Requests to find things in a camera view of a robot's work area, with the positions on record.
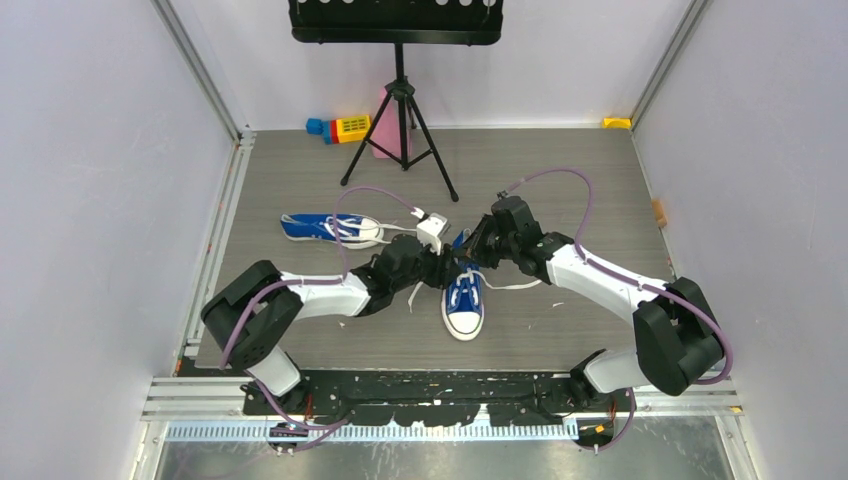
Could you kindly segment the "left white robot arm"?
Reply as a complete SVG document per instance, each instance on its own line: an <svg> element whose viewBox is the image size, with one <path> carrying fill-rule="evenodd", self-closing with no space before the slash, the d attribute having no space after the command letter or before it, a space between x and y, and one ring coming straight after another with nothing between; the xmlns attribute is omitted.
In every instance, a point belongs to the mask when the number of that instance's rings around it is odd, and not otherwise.
<svg viewBox="0 0 848 480"><path fill-rule="evenodd" d="M261 260L209 300L201 320L222 350L220 367L251 375L263 384L273 406L293 414L305 405L307 389L279 343L294 322L373 315L407 288L443 289L460 272L450 245L434 252L406 234L345 277L295 275Z"/></svg>

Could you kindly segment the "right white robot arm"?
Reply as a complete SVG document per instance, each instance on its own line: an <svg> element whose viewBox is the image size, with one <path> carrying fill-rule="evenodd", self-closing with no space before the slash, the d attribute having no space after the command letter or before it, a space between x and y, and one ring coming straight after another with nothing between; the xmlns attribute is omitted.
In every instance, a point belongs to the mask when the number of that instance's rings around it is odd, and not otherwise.
<svg viewBox="0 0 848 480"><path fill-rule="evenodd" d="M508 260L523 274L573 291L631 324L633 349L601 349L570 370L572 400L584 410L598 409L612 392L646 385L678 396L708 383L705 375L716 364L731 365L728 343L697 283L637 275L567 235L545 232L518 196L496 201L456 254L488 269Z"/></svg>

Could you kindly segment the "blue sneaker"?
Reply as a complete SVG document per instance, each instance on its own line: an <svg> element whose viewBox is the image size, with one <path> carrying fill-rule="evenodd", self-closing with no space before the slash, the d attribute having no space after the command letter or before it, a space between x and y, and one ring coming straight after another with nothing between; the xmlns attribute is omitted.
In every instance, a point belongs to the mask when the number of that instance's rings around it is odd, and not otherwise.
<svg viewBox="0 0 848 480"><path fill-rule="evenodd" d="M359 214L297 213L282 214L280 224L284 236L291 241L335 242L349 250L363 250L387 244L391 232L414 233L415 229L386 224Z"/></svg>
<svg viewBox="0 0 848 480"><path fill-rule="evenodd" d="M456 340L474 340L481 332L485 320L484 288L491 290L524 290L541 284L530 283L493 286L481 268L470 261L459 260L460 273L443 290L440 312L448 333Z"/></svg>

